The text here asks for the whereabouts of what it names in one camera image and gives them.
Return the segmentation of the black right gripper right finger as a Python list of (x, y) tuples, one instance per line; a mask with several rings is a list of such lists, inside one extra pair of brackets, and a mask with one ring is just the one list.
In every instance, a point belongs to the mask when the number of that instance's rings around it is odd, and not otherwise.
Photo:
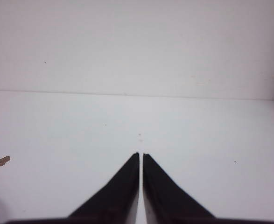
[(142, 176), (146, 220), (216, 218), (181, 189), (149, 154), (143, 154)]

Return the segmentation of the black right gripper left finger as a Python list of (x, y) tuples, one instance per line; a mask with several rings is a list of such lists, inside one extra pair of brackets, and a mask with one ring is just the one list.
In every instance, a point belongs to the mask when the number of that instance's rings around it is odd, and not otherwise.
[(112, 179), (70, 218), (90, 221), (129, 221), (136, 217), (139, 196), (140, 156), (134, 153)]

